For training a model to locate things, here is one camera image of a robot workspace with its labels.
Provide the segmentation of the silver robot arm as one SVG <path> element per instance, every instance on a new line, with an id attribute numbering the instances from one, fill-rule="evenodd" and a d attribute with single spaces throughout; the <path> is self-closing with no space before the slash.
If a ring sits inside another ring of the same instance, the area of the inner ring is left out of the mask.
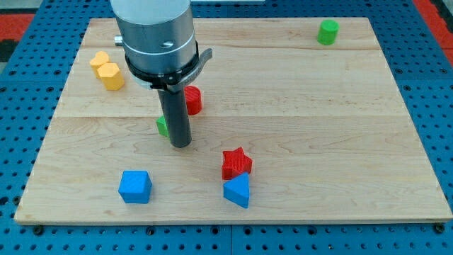
<path id="1" fill-rule="evenodd" d="M 190 0 L 111 0 L 127 66 L 146 89 L 175 94 L 212 58 L 200 52 Z"/>

